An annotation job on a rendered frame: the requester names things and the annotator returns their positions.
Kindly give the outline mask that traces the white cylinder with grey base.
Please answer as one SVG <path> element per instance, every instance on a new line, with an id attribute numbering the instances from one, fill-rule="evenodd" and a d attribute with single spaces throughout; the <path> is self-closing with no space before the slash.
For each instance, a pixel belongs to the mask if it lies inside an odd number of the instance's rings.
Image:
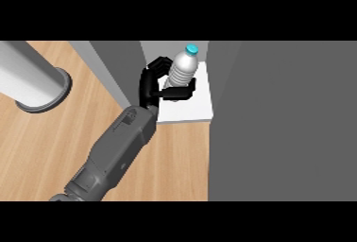
<path id="1" fill-rule="evenodd" d="M 63 102 L 72 79 L 25 41 L 0 41 L 0 93 L 28 113 L 55 109 Z"/>

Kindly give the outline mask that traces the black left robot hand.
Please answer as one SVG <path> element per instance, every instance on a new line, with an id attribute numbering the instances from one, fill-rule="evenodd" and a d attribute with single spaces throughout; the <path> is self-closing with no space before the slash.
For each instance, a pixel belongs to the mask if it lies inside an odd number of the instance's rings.
<path id="1" fill-rule="evenodd" d="M 159 106 L 159 100 L 180 101 L 192 98 L 196 79 L 192 78 L 189 85 L 183 87 L 167 87 L 159 89 L 159 78 L 168 74 L 173 60 L 168 57 L 158 57 L 140 73 L 140 106 Z"/>

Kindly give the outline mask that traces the dark grey cabinet door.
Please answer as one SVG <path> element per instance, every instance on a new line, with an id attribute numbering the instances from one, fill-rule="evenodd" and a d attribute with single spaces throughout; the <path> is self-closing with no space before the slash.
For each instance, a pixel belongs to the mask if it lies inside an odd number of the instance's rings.
<path id="1" fill-rule="evenodd" d="M 357 43 L 242 44 L 211 123 L 212 200 L 357 200 Z"/>

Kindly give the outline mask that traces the clear water bottle blue cap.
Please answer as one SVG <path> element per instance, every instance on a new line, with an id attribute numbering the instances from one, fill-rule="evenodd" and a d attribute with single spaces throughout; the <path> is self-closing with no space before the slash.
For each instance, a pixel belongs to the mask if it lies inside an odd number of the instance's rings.
<path id="1" fill-rule="evenodd" d="M 165 88 L 184 87 L 189 85 L 198 69 L 198 46 L 186 45 L 184 50 L 174 56 L 173 64 L 165 79 Z"/>

